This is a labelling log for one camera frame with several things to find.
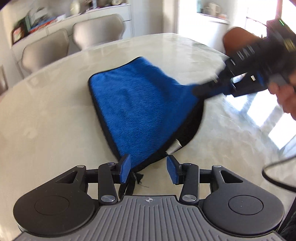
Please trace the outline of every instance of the silver bolt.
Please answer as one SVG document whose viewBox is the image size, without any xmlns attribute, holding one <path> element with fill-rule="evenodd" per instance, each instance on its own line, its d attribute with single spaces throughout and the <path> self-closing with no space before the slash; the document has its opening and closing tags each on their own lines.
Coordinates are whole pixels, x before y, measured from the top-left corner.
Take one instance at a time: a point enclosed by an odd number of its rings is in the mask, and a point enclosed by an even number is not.
<svg viewBox="0 0 296 241">
<path fill-rule="evenodd" d="M 183 201 L 185 201 L 185 202 L 194 202 L 194 201 L 196 201 L 196 196 L 194 196 L 194 195 L 191 195 L 191 194 L 187 194 L 187 195 L 184 195 L 183 197 L 182 197 L 182 199 L 183 199 Z"/>
<path fill-rule="evenodd" d="M 101 200 L 103 202 L 113 202 L 115 200 L 115 197 L 113 195 L 104 195 L 101 197 Z"/>
</svg>

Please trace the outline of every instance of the gray ribbed plate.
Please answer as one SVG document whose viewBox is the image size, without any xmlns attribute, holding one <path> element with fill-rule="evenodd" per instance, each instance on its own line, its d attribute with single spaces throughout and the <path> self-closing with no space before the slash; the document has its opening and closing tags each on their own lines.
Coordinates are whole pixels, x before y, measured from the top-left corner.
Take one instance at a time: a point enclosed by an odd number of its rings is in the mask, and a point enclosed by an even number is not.
<svg viewBox="0 0 296 241">
<path fill-rule="evenodd" d="M 175 196 L 125 196 L 113 206 L 101 207 L 96 217 L 77 232 L 55 238 L 22 233 L 16 241 L 280 241 L 276 233 L 239 238 L 212 227 L 194 206 Z"/>
</svg>

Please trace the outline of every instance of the blue towel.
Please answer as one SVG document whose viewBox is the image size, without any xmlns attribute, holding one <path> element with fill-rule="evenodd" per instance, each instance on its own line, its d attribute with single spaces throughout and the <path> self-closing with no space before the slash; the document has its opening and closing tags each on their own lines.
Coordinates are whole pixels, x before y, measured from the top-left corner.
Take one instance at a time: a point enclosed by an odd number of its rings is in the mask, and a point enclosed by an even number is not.
<svg viewBox="0 0 296 241">
<path fill-rule="evenodd" d="M 157 152 L 197 104 L 194 86 L 180 85 L 143 57 L 91 76 L 93 102 L 117 158 L 130 154 L 134 168 Z"/>
</svg>

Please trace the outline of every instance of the human hand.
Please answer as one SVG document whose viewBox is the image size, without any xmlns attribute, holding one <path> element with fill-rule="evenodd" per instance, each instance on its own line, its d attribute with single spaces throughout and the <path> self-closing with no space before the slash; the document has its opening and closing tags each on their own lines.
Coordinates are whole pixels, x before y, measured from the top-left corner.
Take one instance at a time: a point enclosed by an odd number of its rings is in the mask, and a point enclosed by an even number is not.
<svg viewBox="0 0 296 241">
<path fill-rule="evenodd" d="M 290 76 L 290 83 L 283 86 L 278 86 L 276 83 L 270 83 L 268 90 L 271 94 L 275 94 L 279 105 L 283 107 L 283 111 L 291 113 L 291 116 L 296 120 L 296 93 L 293 86 L 296 86 L 296 71 Z"/>
</svg>

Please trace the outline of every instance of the marble tabletop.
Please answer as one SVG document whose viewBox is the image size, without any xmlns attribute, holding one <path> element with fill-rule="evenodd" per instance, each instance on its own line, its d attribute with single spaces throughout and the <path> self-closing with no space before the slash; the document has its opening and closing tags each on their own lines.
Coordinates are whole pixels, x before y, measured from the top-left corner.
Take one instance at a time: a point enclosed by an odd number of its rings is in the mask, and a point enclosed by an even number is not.
<svg viewBox="0 0 296 241">
<path fill-rule="evenodd" d="M 76 165 L 94 169 L 116 161 L 102 133 L 87 81 L 96 72 L 138 56 L 146 57 L 181 84 L 201 83 L 215 76 L 225 58 L 176 34 L 141 36 L 68 56 L 9 89 L 0 102 L 1 241 L 10 241 L 20 233 L 12 210 L 23 194 Z M 286 133 L 281 128 L 287 123 L 292 127 L 283 140 L 277 133 Z M 261 169 L 283 156 L 282 147 L 293 131 L 295 135 L 294 121 L 283 115 L 268 91 L 236 99 L 219 95 L 206 101 L 197 135 L 174 156 L 181 163 L 195 163 L 203 169 L 223 165 L 278 196 L 288 210 L 295 195 L 266 182 Z M 285 167 L 274 174 L 293 182 L 293 170 Z M 144 174 L 142 185 L 136 186 L 134 194 L 179 196 L 182 187 L 172 184 L 165 160 L 140 173 Z M 209 185 L 201 184 L 200 198 L 209 192 Z M 95 184 L 90 184 L 88 194 L 96 198 Z"/>
</svg>

